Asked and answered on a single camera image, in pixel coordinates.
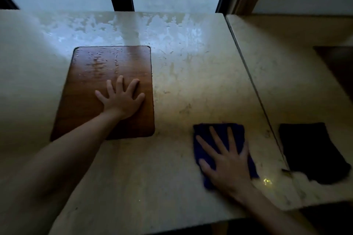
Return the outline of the brown wooden board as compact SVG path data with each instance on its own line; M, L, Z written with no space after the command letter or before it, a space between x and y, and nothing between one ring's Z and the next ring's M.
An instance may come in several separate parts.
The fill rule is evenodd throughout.
M155 132L154 102L149 46L87 46L76 47L68 69L50 141L96 117L103 111L103 103L95 96L98 90L107 96L106 81L113 87L123 75L124 90L137 78L139 83L134 99L145 94L139 110L122 120L107 136L107 140L149 137Z

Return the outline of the blue cleaning cloth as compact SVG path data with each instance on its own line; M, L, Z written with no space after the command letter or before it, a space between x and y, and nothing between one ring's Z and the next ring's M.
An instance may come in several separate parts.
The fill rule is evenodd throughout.
M232 143L236 150L236 155L239 157L245 143L245 128L243 125L236 123L201 123L193 126L193 153L196 164L199 166L198 161L202 158L217 172L219 167L223 166L223 160L228 154L222 155L220 153L209 131L210 126L214 127L228 151L230 151L229 145ZM246 163L250 179L259 179L255 163L250 153ZM205 177L202 171L201 174L204 188L208 191L213 191L216 188L213 179Z

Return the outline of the person's left hand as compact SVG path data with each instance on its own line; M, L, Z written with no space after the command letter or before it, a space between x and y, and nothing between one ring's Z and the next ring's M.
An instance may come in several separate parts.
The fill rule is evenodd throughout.
M133 116L136 113L133 112L133 96L139 83L139 79L133 79L121 95L116 95L112 81L107 80L106 88L108 93L108 101L105 105L103 105L103 112L112 113L117 116L119 120L124 120Z

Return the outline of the black cloth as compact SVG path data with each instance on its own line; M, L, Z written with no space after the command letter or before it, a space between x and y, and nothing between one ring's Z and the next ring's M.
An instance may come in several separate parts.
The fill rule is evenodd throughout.
M332 185L346 179L352 166L331 141L323 122L279 126L279 136L290 171L309 181Z

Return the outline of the person's left forearm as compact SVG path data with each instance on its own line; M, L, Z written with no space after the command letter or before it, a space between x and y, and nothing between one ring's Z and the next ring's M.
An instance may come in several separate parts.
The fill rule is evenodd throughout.
M0 235L48 235L122 112L109 109L42 148L0 188Z

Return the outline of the person's right hand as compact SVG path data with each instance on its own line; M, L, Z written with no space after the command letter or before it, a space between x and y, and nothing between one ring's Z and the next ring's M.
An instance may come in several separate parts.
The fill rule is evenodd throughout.
M236 190L253 185L248 174L246 161L236 155L236 150L230 143L230 151L223 160L223 166L216 172L216 179L213 179L214 186L221 192L232 197Z

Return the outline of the person's right forearm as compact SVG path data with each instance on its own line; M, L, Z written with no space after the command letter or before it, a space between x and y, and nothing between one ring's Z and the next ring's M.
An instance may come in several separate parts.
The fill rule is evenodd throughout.
M317 235L277 208L253 185L236 190L232 197L272 235Z

